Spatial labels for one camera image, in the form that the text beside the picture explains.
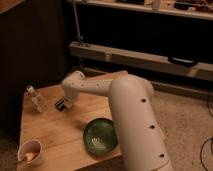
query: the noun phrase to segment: cup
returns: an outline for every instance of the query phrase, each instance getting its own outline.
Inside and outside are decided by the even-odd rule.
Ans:
[[[26,154],[36,154],[30,161],[25,161]],[[19,162],[30,165],[39,165],[43,162],[42,144],[39,140],[31,139],[24,142],[18,149],[17,158]]]

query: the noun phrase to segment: plastic bottle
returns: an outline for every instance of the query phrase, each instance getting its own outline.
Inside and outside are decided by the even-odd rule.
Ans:
[[[33,104],[36,106],[36,109],[41,113],[46,108],[46,104],[44,102],[43,97],[41,96],[40,92],[35,90],[33,86],[27,86],[27,92],[28,95],[33,102]]]

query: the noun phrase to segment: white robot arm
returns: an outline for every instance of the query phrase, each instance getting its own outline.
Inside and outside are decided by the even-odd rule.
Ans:
[[[85,80],[76,71],[62,81],[65,106],[71,107],[79,92],[107,96],[122,156],[128,171],[173,171],[155,119],[148,80],[123,75],[108,80]]]

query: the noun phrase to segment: bowl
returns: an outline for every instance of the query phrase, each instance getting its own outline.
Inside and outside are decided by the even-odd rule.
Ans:
[[[88,152],[95,155],[109,153],[118,144],[113,121],[107,118],[90,121],[84,129],[83,140]]]

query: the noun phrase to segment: floor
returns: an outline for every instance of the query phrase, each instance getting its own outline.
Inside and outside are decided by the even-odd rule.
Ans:
[[[155,91],[152,101],[157,120],[166,136],[166,146],[176,171],[202,171],[200,149],[213,136],[213,117],[207,102]],[[16,170],[17,144],[0,133],[0,171]],[[203,149],[203,163],[213,171],[210,142]],[[125,171],[121,157],[82,169],[82,171]]]

